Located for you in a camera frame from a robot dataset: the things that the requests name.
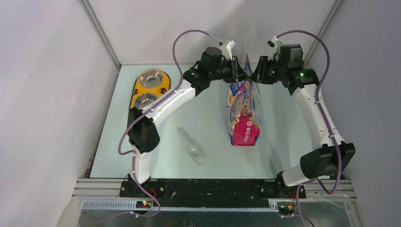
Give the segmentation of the clear plastic scoop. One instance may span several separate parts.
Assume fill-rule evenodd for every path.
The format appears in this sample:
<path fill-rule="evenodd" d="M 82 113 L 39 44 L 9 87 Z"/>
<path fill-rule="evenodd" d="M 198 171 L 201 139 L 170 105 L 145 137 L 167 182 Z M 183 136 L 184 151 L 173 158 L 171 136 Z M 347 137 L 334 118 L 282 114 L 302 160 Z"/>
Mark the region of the clear plastic scoop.
<path fill-rule="evenodd" d="M 193 161 L 199 165 L 204 166 L 207 163 L 207 155 L 199 143 L 194 140 L 184 128 L 178 128 L 178 133 L 182 136 L 187 144 L 188 154 Z"/>

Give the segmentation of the pink blue pet food bag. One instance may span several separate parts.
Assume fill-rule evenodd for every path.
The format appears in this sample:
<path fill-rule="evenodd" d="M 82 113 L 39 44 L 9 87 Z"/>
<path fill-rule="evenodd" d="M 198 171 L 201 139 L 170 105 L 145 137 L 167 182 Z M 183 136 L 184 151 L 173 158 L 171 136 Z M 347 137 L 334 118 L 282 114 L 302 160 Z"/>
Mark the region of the pink blue pet food bag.
<path fill-rule="evenodd" d="M 233 146 L 254 146 L 261 133 L 259 86 L 248 79 L 227 90 L 228 131 Z"/>

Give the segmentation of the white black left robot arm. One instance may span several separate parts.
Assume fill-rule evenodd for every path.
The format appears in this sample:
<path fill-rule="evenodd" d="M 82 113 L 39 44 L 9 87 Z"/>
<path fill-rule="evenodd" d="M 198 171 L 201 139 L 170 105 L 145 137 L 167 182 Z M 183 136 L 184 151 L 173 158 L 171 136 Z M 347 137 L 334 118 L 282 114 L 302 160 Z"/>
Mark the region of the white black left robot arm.
<path fill-rule="evenodd" d="M 160 100 L 143 110 L 136 107 L 129 110 L 132 123 L 127 127 L 127 136 L 134 153 L 130 175 L 136 179 L 131 191 L 138 197 L 144 197 L 149 192 L 147 180 L 150 178 L 151 152 L 160 142 L 158 127 L 167 116 L 206 90 L 212 81 L 235 83 L 246 79 L 237 57 L 232 54 L 232 44 L 229 42 L 220 47 L 208 47 L 201 59 L 184 72 L 179 83 L 162 95 Z"/>

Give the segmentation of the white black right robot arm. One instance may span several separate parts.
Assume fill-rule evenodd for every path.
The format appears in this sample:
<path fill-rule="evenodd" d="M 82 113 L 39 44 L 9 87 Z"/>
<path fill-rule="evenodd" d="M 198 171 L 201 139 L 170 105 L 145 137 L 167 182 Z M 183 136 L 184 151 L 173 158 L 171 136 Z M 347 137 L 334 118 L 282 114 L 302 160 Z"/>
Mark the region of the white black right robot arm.
<path fill-rule="evenodd" d="M 282 83 L 293 96 L 307 125 L 312 151 L 301 156 L 297 166 L 283 171 L 281 181 L 275 184 L 275 192 L 286 198 L 294 186 L 321 176 L 339 177 L 356 149 L 353 143 L 346 143 L 335 128 L 319 90 L 320 81 L 313 69 L 306 69 L 303 49 L 299 44 L 274 44 L 270 56 L 261 56 L 252 81 L 259 84 Z"/>

